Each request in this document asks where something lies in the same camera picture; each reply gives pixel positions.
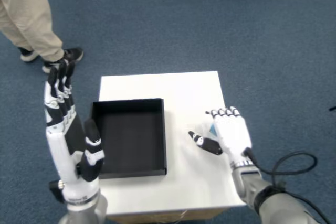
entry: white robotic hand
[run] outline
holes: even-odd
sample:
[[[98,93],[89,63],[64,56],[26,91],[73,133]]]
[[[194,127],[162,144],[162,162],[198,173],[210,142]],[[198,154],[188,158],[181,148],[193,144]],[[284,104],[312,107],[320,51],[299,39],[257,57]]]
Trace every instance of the white robotic hand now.
[[[208,152],[220,155],[222,152],[229,157],[232,169],[239,166],[251,165],[248,157],[243,155],[252,143],[244,118],[235,107],[207,111],[214,119],[217,141],[204,138],[189,131],[196,145]]]
[[[60,202],[81,205],[99,195],[98,175],[104,151],[94,121],[82,128],[76,114],[71,90],[75,63],[52,68],[45,83],[44,106],[46,136],[49,149],[61,180],[49,183]]]
[[[229,157],[231,167],[249,162],[243,155],[252,143],[247,130],[245,119],[235,107],[229,107],[207,112],[214,119],[214,126],[219,144]]]

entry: white shoe sole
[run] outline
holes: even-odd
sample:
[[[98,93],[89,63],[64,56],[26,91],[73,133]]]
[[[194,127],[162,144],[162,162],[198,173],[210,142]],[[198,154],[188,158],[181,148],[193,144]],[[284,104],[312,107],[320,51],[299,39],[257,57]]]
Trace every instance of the white shoe sole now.
[[[76,60],[76,62],[80,61],[80,60],[83,58],[83,56],[84,56],[84,52],[81,54],[81,56],[79,56],[79,58]],[[51,68],[48,68],[48,67],[46,67],[46,66],[44,66],[44,65],[43,65],[43,67],[42,67],[42,71],[43,71],[44,73],[50,73],[50,69],[51,69]]]
[[[20,56],[20,59],[21,59],[22,61],[24,61],[24,62],[31,62],[31,61],[35,60],[37,56],[38,56],[38,53],[35,52],[35,51],[33,51],[33,52],[31,53],[31,55],[29,55],[29,56],[23,56],[23,55],[21,55],[21,56]]]

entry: robotic finger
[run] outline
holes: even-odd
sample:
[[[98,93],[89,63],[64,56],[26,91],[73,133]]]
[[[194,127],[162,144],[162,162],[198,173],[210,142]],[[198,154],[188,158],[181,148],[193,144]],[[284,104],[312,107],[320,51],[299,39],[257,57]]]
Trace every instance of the robotic finger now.
[[[189,131],[189,136],[195,141],[196,145],[199,148],[215,155],[220,155],[223,153],[223,150],[217,141],[210,138],[202,137],[192,131]]]
[[[86,134],[86,149],[82,155],[79,167],[83,179],[87,182],[91,182],[98,177],[105,155],[101,146],[100,135],[94,120],[86,120],[84,124],[84,130]]]

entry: person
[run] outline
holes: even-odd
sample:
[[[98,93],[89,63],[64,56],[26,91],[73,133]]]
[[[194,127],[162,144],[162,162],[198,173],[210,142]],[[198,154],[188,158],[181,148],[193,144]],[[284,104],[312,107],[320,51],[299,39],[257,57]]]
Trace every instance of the person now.
[[[52,24],[48,0],[0,0],[0,30],[20,50],[22,61],[31,62],[41,56],[45,73],[62,61],[83,57],[79,47],[62,49]]]

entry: blue sticker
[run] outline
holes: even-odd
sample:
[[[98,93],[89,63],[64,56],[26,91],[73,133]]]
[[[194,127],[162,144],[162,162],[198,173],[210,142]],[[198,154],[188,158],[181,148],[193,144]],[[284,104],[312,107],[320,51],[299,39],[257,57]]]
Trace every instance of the blue sticker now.
[[[215,129],[215,125],[214,125],[214,124],[211,125],[211,127],[210,127],[210,132],[211,132],[212,134],[214,134],[215,136],[217,136],[217,133],[216,133],[216,129]]]

